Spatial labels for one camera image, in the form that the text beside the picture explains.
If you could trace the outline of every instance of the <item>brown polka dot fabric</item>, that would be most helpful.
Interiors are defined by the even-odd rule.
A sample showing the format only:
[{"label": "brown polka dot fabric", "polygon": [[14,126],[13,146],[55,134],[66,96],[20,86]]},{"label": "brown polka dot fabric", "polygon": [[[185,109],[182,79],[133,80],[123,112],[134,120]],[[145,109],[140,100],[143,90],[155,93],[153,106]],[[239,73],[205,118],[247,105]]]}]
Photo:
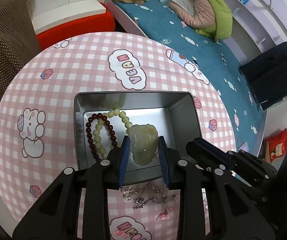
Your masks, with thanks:
[{"label": "brown polka dot fabric", "polygon": [[16,74],[40,51],[26,0],[0,0],[0,100]]}]

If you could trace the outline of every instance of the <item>red ottoman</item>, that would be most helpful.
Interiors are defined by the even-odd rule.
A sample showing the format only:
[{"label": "red ottoman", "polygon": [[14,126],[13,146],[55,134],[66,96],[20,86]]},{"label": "red ottoman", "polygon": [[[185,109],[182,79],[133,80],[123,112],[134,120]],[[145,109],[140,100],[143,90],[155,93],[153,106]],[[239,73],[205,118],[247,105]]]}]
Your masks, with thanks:
[{"label": "red ottoman", "polygon": [[113,32],[116,27],[114,17],[107,10],[106,5],[101,4],[106,8],[106,13],[104,14],[92,15],[66,22],[39,33],[37,38],[41,50],[73,36],[94,32]]}]

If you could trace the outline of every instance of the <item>red snack bag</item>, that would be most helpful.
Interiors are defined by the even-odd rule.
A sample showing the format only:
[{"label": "red snack bag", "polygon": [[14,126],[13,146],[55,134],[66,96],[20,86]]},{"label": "red snack bag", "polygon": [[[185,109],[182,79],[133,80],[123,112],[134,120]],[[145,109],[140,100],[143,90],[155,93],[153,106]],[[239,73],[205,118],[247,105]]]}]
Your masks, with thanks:
[{"label": "red snack bag", "polygon": [[287,129],[267,139],[269,145],[269,157],[272,162],[275,158],[284,156],[287,152]]}]

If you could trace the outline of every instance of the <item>pink checkered tablecloth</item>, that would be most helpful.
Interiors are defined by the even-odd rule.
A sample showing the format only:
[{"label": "pink checkered tablecloth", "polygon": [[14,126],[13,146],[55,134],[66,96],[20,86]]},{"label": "pink checkered tablecloth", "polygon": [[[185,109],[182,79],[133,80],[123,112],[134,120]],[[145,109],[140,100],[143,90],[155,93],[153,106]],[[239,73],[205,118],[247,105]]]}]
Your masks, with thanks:
[{"label": "pink checkered tablecloth", "polygon": [[[0,195],[15,219],[24,216],[64,168],[77,169],[75,95],[120,90],[190,92],[203,138],[223,151],[236,150],[224,103],[194,63],[165,45],[127,33],[73,37],[32,59],[0,102]],[[161,180],[154,183],[169,196],[166,204],[149,203],[133,210],[133,202],[126,202],[120,191],[110,190],[109,219],[114,223],[116,218],[130,217],[153,239],[175,240],[179,204]],[[174,216],[156,221],[169,206],[175,208]]]}]

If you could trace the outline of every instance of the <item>silver chain bracelet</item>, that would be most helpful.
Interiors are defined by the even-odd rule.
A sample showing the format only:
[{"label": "silver chain bracelet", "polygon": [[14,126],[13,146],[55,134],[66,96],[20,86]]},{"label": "silver chain bracelet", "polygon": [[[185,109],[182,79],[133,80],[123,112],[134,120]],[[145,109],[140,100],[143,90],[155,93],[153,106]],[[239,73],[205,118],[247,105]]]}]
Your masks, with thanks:
[{"label": "silver chain bracelet", "polygon": [[[157,196],[153,196],[149,199],[147,199],[146,201],[144,201],[144,198],[142,197],[142,194],[145,192],[147,185],[149,185],[156,193],[157,195],[160,195],[163,197],[163,200],[158,200]],[[133,207],[134,210],[139,209],[139,208],[143,208],[145,205],[147,205],[150,201],[152,202],[157,202],[158,204],[160,203],[166,203],[166,199],[167,196],[165,196],[163,194],[163,191],[160,189],[157,189],[156,187],[154,187],[150,182],[146,182],[146,185],[143,187],[143,192],[140,194],[140,196],[138,198],[134,199],[134,202],[137,204],[136,206]]]}]

